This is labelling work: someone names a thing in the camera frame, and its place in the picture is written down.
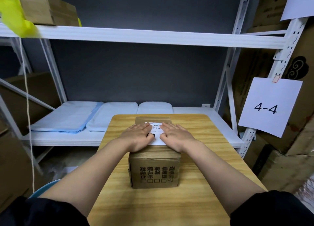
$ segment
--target forearm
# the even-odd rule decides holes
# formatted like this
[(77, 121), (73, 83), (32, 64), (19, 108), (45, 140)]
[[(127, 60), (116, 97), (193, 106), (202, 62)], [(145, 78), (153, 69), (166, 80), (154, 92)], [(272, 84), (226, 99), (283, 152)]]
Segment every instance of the forearm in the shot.
[(127, 143), (119, 139), (110, 141), (40, 197), (68, 202), (87, 217), (110, 174), (126, 153)]
[(228, 215), (255, 193), (265, 191), (202, 142), (187, 146), (186, 153), (200, 169)]

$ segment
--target hand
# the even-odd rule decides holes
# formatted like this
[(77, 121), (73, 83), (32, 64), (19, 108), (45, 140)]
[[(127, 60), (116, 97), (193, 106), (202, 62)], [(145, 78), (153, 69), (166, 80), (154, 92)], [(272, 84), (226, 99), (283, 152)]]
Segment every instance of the hand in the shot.
[(171, 123), (162, 123), (160, 128), (164, 131), (160, 135), (160, 139), (176, 152), (185, 153), (187, 145), (197, 142), (191, 133), (178, 124), (175, 126)]
[(128, 152), (134, 153), (146, 147), (155, 136), (149, 133), (152, 126), (149, 123), (132, 125), (128, 127), (118, 139), (123, 140), (128, 145)]

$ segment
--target yellow plastic bag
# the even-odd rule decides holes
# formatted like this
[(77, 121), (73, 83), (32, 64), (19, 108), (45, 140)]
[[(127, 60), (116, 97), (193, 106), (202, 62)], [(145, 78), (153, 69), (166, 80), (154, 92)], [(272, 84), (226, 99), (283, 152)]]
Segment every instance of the yellow plastic bag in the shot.
[(0, 0), (2, 22), (20, 37), (35, 37), (36, 26), (25, 20), (20, 0)]

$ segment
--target blue chair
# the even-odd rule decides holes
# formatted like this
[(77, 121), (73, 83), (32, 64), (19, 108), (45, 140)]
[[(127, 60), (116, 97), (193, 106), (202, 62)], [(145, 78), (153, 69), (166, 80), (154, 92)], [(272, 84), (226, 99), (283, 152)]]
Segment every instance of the blue chair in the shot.
[(50, 187), (52, 187), (54, 184), (56, 184), (59, 180), (54, 180), (52, 182), (49, 182), (48, 184), (45, 184), (44, 186), (42, 186), (41, 188), (39, 188), (38, 190), (36, 190), (31, 196), (30, 198), (38, 198), (42, 193), (44, 193), (47, 189), (49, 189)]

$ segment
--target right hand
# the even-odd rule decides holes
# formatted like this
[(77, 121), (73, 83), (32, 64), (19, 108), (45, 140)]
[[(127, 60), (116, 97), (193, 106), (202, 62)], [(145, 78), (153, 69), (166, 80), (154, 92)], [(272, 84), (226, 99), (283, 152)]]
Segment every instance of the right hand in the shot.
[(160, 128), (164, 131), (160, 135), (160, 139), (171, 149), (178, 153), (186, 152), (186, 147), (197, 140), (185, 128), (180, 125), (173, 125), (171, 123), (162, 123)]

